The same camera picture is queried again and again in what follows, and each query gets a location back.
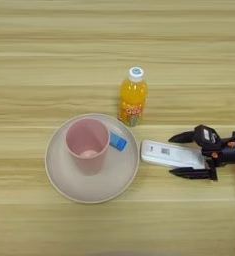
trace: bottle label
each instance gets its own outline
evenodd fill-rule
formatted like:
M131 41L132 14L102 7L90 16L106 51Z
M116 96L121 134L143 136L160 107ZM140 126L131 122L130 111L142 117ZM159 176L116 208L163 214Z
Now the bottle label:
M124 101L121 102L120 120L129 125L135 126L142 118L145 102L138 105L130 105Z

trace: white remote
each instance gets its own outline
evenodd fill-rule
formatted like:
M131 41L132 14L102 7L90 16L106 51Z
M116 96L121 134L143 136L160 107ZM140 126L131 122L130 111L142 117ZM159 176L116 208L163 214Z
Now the white remote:
M147 163L171 167L205 168L205 159L200 150L150 140L142 141L141 159Z

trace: plate rim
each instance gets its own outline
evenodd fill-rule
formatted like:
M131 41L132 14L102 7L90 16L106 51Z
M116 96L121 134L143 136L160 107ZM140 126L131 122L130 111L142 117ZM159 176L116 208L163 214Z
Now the plate rim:
M96 201L83 201L83 200L79 200L79 199L76 199L76 198L73 198L69 195L67 195L66 193L64 193L63 191L61 191L57 186L56 184L53 182L53 180L51 179L51 176L49 174L49 170L47 168L47 155L48 155L48 152L49 152L49 147L50 147L50 144L51 144L51 141L53 140L53 138L55 137L55 135L57 134L57 132L59 132L59 130L61 130L66 124L68 124L69 122L71 121L74 121L75 119L80 119L80 118L86 118L90 116L91 118L93 118L93 116L102 116L102 117L106 117L106 118L109 118L109 119L112 119L118 123L120 123L132 136L133 140L134 140L134 143L135 143L135 148L136 148L136 151L137 151L137 161L135 162L135 168L134 168L134 172L133 172L133 175L131 176L129 182L118 192L116 193L115 195L113 196L110 196L110 197L107 197L105 199L101 199L101 200L96 200ZM134 181L137 173L138 173L138 169L139 169L139 163L140 163L140 157L139 157L139 147L138 147L138 143L135 139L135 136L133 134L133 132L128 129L121 121L119 121L117 118L114 118L112 116L109 116L109 115L106 115L106 114L100 114L100 113L89 113L89 114L82 114L82 115L78 115L76 117L73 117L71 119L68 119L67 121L65 121L64 123L62 123L55 131L54 133L51 135L49 141L47 142L47 146L46 146L46 151L45 151L45 155L44 155L44 165L45 165L45 170L46 170L46 174L47 174L47 177L51 183L51 185L58 191L58 193L60 193L62 196L64 196L65 198L68 198L69 200L71 201L74 201L74 202L78 202L78 203L83 203L83 204L99 204L99 203L104 203L104 202L107 202L107 201L110 201L116 197L118 197L119 195L121 195L130 185L131 183Z

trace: orange liquid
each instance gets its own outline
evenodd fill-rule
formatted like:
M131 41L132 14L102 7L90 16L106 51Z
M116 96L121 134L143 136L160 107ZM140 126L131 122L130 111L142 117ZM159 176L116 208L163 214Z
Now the orange liquid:
M143 115L148 87L144 80L132 82L129 79L121 85L119 119L128 126L137 125Z

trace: white object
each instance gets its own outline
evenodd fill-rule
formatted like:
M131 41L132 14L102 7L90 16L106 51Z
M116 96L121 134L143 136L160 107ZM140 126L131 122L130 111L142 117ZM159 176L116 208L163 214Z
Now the white object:
M129 80L132 82L141 82L143 76L144 70L140 67L133 67L129 70Z
M85 117L103 122L111 132L128 142L122 152L109 147L103 168L92 176L85 176L78 170L65 146L70 124ZM101 114L82 115L64 123L53 134L45 156L46 172L55 189L82 203L101 203L117 197L135 178L138 165L138 146L130 130L117 119Z
M171 167L205 168L205 159L200 150L150 140L142 141L141 159L151 164Z

